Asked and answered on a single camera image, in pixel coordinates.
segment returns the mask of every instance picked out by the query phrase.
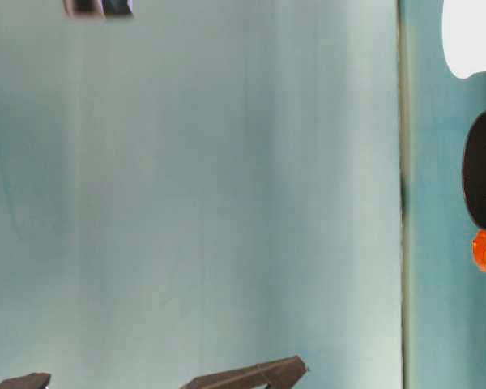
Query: dark brown object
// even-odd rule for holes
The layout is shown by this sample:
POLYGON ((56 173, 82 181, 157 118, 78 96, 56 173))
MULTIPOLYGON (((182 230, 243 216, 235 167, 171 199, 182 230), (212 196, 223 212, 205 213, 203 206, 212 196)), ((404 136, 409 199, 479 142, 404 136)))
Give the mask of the dark brown object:
POLYGON ((131 4, 131 0, 63 0, 71 18, 129 16, 132 15, 131 4))
POLYGON ((182 389, 290 389, 308 370, 298 356, 197 377, 182 389))
POLYGON ((50 383, 50 374, 32 373, 24 377, 2 381, 0 389, 45 389, 50 383))
POLYGON ((486 112, 471 126, 463 156, 464 199, 470 216, 486 231, 486 112))

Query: teal wall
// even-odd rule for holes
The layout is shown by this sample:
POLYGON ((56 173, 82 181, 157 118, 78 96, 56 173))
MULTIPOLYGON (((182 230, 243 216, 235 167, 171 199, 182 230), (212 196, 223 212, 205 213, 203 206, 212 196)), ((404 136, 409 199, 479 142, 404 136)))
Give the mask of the teal wall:
POLYGON ((400 388, 391 3, 0 2, 0 379, 400 388))
POLYGON ((486 110, 486 74, 456 79, 441 47, 442 1, 402 1, 407 387, 486 388, 486 275, 461 161, 486 110))
POLYGON ((394 2, 281 0, 272 148, 275 346, 304 388, 400 388, 394 2))
POLYGON ((0 2, 0 379, 180 387, 266 360, 271 4, 0 2))

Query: black lid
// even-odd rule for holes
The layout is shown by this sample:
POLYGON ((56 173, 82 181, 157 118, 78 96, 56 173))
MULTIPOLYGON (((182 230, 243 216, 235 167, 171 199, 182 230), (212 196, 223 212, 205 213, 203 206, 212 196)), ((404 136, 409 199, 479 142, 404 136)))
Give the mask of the black lid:
POLYGON ((471 218, 486 230, 486 112, 478 116, 467 137, 463 191, 471 218))

